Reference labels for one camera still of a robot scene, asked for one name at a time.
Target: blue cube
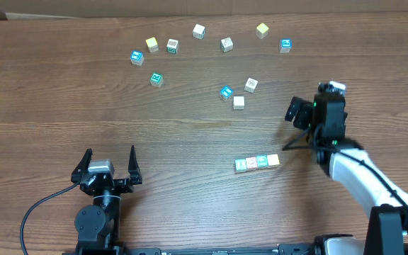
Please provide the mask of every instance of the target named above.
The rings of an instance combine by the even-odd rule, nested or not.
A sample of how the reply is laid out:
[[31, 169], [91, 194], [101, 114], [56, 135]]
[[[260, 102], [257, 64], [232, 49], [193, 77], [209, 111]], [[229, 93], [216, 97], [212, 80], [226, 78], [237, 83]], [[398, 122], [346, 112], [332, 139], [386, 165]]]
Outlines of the blue cube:
[[132, 51], [132, 55], [130, 56], [130, 61], [132, 61], [132, 64], [136, 64], [136, 65], [142, 65], [142, 63], [144, 62], [145, 57], [142, 55], [142, 52], [133, 50]]
[[224, 101], [227, 101], [227, 99], [232, 95], [233, 90], [225, 86], [221, 91], [220, 91], [220, 98], [222, 98]]
[[292, 48], [292, 40], [281, 39], [280, 53], [289, 53], [291, 48]]

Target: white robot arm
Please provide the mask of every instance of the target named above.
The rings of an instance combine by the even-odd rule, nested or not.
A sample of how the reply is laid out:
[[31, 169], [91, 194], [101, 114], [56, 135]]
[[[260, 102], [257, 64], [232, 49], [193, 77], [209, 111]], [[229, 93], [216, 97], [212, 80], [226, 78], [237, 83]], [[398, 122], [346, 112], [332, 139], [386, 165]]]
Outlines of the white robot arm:
[[[363, 160], [367, 165], [377, 171], [382, 179], [390, 185], [397, 194], [408, 205], [408, 193], [396, 186], [386, 175], [369, 158], [366, 151], [362, 149], [343, 149], [341, 152], [351, 155], [352, 157]], [[348, 157], [339, 153], [333, 153], [330, 159], [330, 178], [333, 181], [340, 182], [355, 200], [361, 204], [365, 214], [369, 217], [373, 206], [383, 204], [395, 207], [402, 206], [396, 198], [381, 184], [379, 179], [367, 168], [360, 165]]]

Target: cube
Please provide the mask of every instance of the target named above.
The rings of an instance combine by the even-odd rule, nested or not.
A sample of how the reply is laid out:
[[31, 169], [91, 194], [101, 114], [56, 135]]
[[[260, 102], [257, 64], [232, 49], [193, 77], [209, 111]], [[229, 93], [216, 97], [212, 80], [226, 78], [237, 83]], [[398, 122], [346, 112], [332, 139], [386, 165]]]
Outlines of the cube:
[[235, 160], [235, 172], [243, 173], [247, 171], [247, 161], [245, 159], [236, 159]]
[[227, 99], [232, 95], [233, 90], [225, 86], [221, 91], [220, 91], [220, 98], [222, 98], [224, 101], [227, 101]]
[[146, 40], [147, 47], [149, 48], [149, 52], [156, 52], [159, 50], [159, 44], [155, 38], [149, 38]]
[[167, 50], [169, 53], [176, 54], [176, 53], [177, 53], [177, 49], [179, 48], [179, 44], [178, 44], [178, 43], [179, 43], [178, 40], [169, 39], [169, 40], [168, 40], [168, 45], [166, 46], [166, 50]]
[[197, 39], [203, 39], [205, 35], [205, 27], [199, 24], [195, 25], [193, 29], [193, 37]]
[[142, 65], [142, 63], [144, 62], [145, 57], [142, 55], [142, 52], [133, 50], [132, 51], [132, 55], [130, 56], [130, 61], [132, 61], [132, 64], [136, 64], [136, 65]]
[[245, 83], [245, 90], [254, 93], [254, 89], [256, 89], [257, 85], [258, 85], [257, 80], [248, 78], [248, 80]]
[[152, 86], [161, 87], [163, 84], [163, 75], [158, 73], [153, 73], [150, 77], [150, 84]]
[[256, 162], [257, 162], [259, 168], [268, 167], [267, 155], [256, 156]]
[[259, 39], [262, 39], [266, 37], [268, 34], [268, 26], [264, 23], [261, 23], [261, 25], [258, 25], [256, 28], [256, 35], [259, 37]]
[[232, 50], [232, 48], [234, 47], [234, 45], [232, 44], [231, 38], [226, 38], [226, 39], [221, 40], [220, 46], [223, 52], [228, 52]]
[[281, 39], [280, 53], [289, 53], [292, 49], [292, 41], [290, 39]]
[[277, 154], [267, 156], [268, 167], [276, 167], [280, 165], [280, 159]]
[[234, 97], [234, 109], [243, 110], [244, 107], [245, 107], [245, 97], [235, 96]]
[[246, 158], [246, 168], [248, 170], [256, 170], [258, 169], [258, 163], [256, 161], [256, 157]]

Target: cyan cube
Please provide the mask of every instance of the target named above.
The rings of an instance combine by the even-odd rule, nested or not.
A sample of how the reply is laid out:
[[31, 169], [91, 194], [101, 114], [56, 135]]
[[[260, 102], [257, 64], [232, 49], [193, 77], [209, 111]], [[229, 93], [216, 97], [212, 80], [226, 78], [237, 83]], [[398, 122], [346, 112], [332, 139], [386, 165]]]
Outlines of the cyan cube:
[[256, 156], [256, 162], [258, 163], [259, 168], [268, 167], [267, 155]]
[[227, 101], [227, 99], [232, 95], [233, 90], [228, 87], [225, 86], [221, 91], [220, 91], [220, 98], [222, 98], [224, 101]]
[[142, 52], [133, 50], [132, 51], [132, 55], [130, 56], [130, 61], [132, 61], [132, 64], [136, 64], [136, 65], [142, 65], [142, 63], [144, 62], [145, 57], [142, 55]]
[[289, 53], [292, 49], [292, 41], [290, 39], [281, 39], [280, 53]]
[[161, 87], [163, 84], [163, 75], [159, 73], [153, 73], [150, 77], [150, 84], [152, 86]]
[[243, 173], [247, 171], [247, 163], [246, 159], [236, 159], [235, 160], [235, 172], [236, 173]]

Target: table surface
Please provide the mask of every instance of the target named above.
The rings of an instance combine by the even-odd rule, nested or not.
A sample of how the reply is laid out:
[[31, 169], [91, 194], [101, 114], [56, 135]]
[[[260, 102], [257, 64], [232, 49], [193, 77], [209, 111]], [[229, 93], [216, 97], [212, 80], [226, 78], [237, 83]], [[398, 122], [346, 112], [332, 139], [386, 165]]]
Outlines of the table surface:
[[[263, 40], [255, 28], [265, 22]], [[196, 23], [204, 40], [192, 37]], [[145, 40], [154, 36], [157, 53]], [[234, 49], [222, 53], [219, 41]], [[166, 52], [169, 38], [178, 54]], [[280, 54], [281, 38], [293, 49]], [[145, 53], [141, 67], [132, 50]], [[152, 72], [163, 87], [150, 85]], [[244, 91], [248, 77], [259, 80]], [[129, 247], [271, 246], [347, 232], [368, 220], [311, 152], [282, 152], [300, 131], [284, 121], [293, 96], [348, 85], [347, 135], [408, 192], [408, 13], [81, 19], [0, 22], [0, 254], [21, 254], [18, 230], [37, 200], [70, 183], [86, 148], [126, 176], [134, 145], [144, 176], [123, 195]], [[245, 96], [245, 109], [218, 96]], [[278, 153], [278, 169], [234, 173], [234, 160]], [[28, 218], [30, 254], [77, 242], [74, 217], [92, 199], [70, 191]]]

